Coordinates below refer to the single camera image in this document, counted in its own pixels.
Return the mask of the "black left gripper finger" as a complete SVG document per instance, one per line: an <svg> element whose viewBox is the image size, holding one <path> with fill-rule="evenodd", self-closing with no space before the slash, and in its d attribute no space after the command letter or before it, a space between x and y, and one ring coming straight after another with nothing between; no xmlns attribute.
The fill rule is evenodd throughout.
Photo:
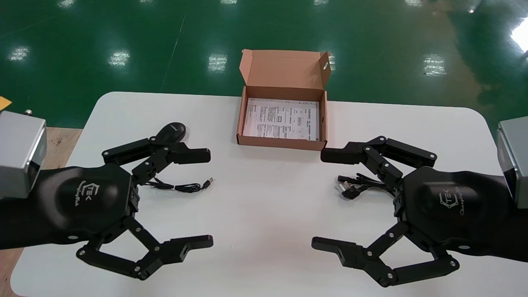
<svg viewBox="0 0 528 297"><path fill-rule="evenodd" d="M118 166L143 160L132 169L131 175L134 184L145 185L172 163L208 163L211 154L207 148L190 149L183 142L151 137L105 150L102 158L104 163L115 163Z"/></svg>
<svg viewBox="0 0 528 297"><path fill-rule="evenodd" d="M100 251L103 244L111 242L125 231L130 231L148 250L136 262ZM160 243L134 217L124 217L101 235L89 240L77 251L77 258L88 265L143 281L164 265L183 262L191 250L211 248L213 244L211 235L173 238Z"/></svg>

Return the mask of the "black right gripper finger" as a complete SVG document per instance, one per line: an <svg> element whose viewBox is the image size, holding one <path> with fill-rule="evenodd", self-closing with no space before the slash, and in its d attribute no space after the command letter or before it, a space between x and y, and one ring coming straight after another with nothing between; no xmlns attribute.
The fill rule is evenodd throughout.
<svg viewBox="0 0 528 297"><path fill-rule="evenodd" d="M321 160L325 163L364 164L389 189L396 189L403 173L389 160L418 169L433 167L436 154L394 139L377 137L368 142L349 142L343 148L324 147Z"/></svg>
<svg viewBox="0 0 528 297"><path fill-rule="evenodd" d="M404 236L415 237L434 260L394 269L386 265L381 260L381 255ZM430 244L426 237L403 221L395 224L368 247L322 237L313 237L311 246L316 250L333 252L343 267L364 271L384 288L439 278L460 268L458 261L449 255L445 248Z"/></svg>

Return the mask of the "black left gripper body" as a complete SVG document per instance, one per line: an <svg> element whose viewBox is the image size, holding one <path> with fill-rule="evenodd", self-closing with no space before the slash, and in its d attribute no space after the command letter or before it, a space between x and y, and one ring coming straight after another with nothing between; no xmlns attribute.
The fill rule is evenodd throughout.
<svg viewBox="0 0 528 297"><path fill-rule="evenodd" d="M2 250L102 238L138 211L132 176L115 164L42 170L27 198L3 198Z"/></svg>

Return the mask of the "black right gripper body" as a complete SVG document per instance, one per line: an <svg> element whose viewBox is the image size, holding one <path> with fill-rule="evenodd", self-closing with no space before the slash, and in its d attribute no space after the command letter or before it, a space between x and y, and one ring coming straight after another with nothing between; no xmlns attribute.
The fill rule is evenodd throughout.
<svg viewBox="0 0 528 297"><path fill-rule="evenodd" d="M516 206L503 176L421 167L403 178L394 204L424 251L528 259L527 210Z"/></svg>

